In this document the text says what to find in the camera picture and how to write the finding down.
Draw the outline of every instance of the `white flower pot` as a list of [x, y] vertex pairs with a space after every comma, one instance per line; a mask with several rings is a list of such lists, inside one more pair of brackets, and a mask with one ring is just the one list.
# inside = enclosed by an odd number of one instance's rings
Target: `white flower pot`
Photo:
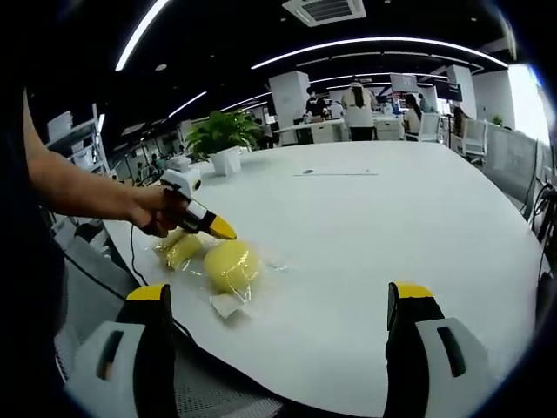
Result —
[[231, 176], [242, 168], [240, 164], [240, 150], [233, 146], [227, 150], [211, 155], [211, 162], [218, 176]]

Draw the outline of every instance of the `white round table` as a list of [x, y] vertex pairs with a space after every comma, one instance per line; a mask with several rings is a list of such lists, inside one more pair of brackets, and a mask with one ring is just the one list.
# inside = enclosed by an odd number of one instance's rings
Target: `white round table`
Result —
[[[136, 268], [170, 281], [176, 321], [207, 352], [272, 392], [333, 412], [381, 416], [387, 396], [387, 285], [430, 288], [446, 317], [487, 348], [502, 379], [534, 329], [541, 247], [513, 204], [443, 145], [304, 145], [242, 156], [196, 198], [240, 239], [288, 264], [228, 320], [161, 267], [134, 232]], [[131, 265], [130, 225], [107, 222]]]

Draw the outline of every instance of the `clear plastic wrap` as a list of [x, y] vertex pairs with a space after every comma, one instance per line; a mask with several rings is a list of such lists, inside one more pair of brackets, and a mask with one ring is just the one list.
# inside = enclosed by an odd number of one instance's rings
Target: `clear plastic wrap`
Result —
[[214, 239], [205, 233], [171, 235], [159, 241], [154, 250], [176, 271], [174, 280], [186, 280], [223, 318], [252, 300], [259, 288], [254, 284], [268, 280], [272, 271], [286, 268], [269, 257], [262, 259], [250, 242]]

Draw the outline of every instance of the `air conditioning vent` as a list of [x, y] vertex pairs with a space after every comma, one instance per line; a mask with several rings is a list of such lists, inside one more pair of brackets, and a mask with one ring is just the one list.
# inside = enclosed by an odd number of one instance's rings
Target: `air conditioning vent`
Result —
[[283, 7], [310, 27], [366, 17], [362, 0], [289, 0]]

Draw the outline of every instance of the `human hand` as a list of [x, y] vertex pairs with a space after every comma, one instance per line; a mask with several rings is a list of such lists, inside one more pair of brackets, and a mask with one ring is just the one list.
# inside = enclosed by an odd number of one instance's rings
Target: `human hand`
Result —
[[187, 208], [187, 201], [171, 189], [152, 185], [134, 187], [130, 222], [146, 233], [164, 238], [176, 228], [176, 218]]

